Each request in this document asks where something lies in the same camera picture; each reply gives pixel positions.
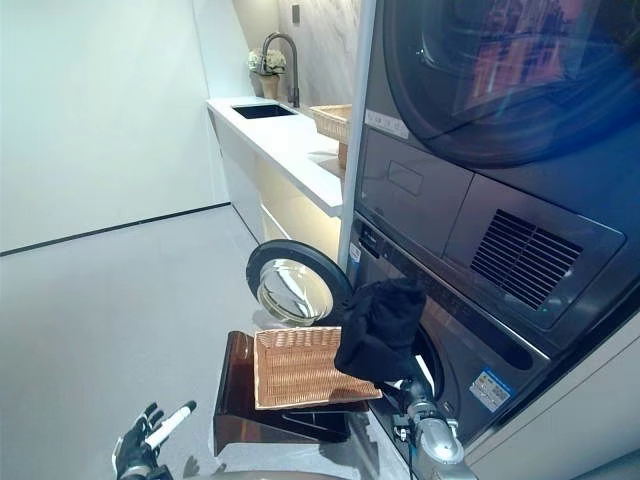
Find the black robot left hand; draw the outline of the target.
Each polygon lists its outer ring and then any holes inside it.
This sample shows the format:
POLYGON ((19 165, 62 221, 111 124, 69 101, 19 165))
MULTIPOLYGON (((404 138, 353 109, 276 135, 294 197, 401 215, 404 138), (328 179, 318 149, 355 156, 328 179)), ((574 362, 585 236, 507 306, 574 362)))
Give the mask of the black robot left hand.
POLYGON ((162 444, 197 408, 187 401, 173 414, 164 416, 156 402, 147 405, 132 427, 114 446, 111 463, 116 479, 173 479, 166 465, 158 463, 162 444))

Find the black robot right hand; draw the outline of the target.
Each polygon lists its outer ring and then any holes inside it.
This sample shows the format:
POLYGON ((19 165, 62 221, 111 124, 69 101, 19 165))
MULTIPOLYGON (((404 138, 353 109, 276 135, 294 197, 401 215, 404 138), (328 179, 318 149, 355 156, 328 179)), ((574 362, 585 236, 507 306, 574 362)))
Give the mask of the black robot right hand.
POLYGON ((411 377, 375 383, 375 387, 397 402, 433 401, 433 385, 425 377, 411 377))

